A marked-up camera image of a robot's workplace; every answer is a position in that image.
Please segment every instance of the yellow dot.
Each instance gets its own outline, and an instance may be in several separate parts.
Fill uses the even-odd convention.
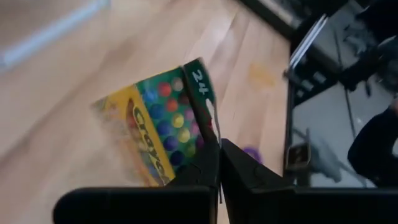
[[[184,117],[182,116],[182,114],[175,114],[172,118],[172,125],[175,128],[181,128],[184,125]]]
[[[178,140],[182,143],[186,143],[191,138],[188,128],[183,128],[178,133]]]

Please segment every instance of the wooden surface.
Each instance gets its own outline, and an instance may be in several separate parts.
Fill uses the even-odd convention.
[[[54,203],[77,187],[140,185],[88,106],[197,57],[221,135],[258,147],[282,174],[288,42],[231,0],[114,0],[0,77],[0,223],[51,223]]]
[[[18,44],[90,0],[0,0],[0,51]]]

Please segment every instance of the green dot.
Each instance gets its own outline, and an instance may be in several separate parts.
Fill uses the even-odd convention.
[[[187,147],[187,149],[185,150],[185,154],[187,155],[187,157],[193,157],[196,153],[196,147],[194,144],[191,144],[190,146]]]

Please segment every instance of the purple object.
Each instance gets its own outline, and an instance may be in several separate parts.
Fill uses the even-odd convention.
[[[196,145],[197,145],[197,149],[201,149],[203,147],[203,145],[205,145],[205,142],[204,142],[203,137],[201,135],[199,135],[197,137]]]
[[[255,159],[257,162],[262,164],[262,159],[258,149],[256,149],[255,147],[245,147],[243,151],[251,156],[253,159]]]
[[[149,109],[149,115],[153,119],[160,119],[163,117],[165,111],[164,107],[162,105],[152,105],[151,108]]]
[[[172,132],[173,127],[168,121],[161,121],[156,126],[156,130],[159,135],[168,135],[170,132]]]
[[[167,151],[173,151],[178,146],[178,140],[174,136],[169,136],[164,140],[163,146]]]
[[[170,156],[170,163],[173,166],[178,166],[184,160],[184,154],[180,151],[173,152],[172,156]]]

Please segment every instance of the blue dot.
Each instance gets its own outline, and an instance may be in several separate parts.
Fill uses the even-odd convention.
[[[151,108],[149,109],[149,115],[153,119],[160,119],[163,117],[165,113],[165,110],[162,105],[152,105]]]
[[[173,151],[178,146],[178,140],[174,136],[169,136],[164,140],[163,146],[167,151]]]
[[[170,157],[170,163],[173,166],[179,166],[183,160],[184,160],[184,154],[180,151],[173,152],[172,156]]]
[[[157,91],[156,90],[146,90],[144,94],[142,94],[142,98],[146,103],[155,103],[157,101]]]
[[[161,122],[159,122],[159,124],[156,126],[156,130],[157,130],[157,133],[158,133],[159,135],[168,135],[169,133],[172,132],[173,127],[172,127],[172,125],[170,124],[170,122],[168,122],[168,121],[161,121]]]

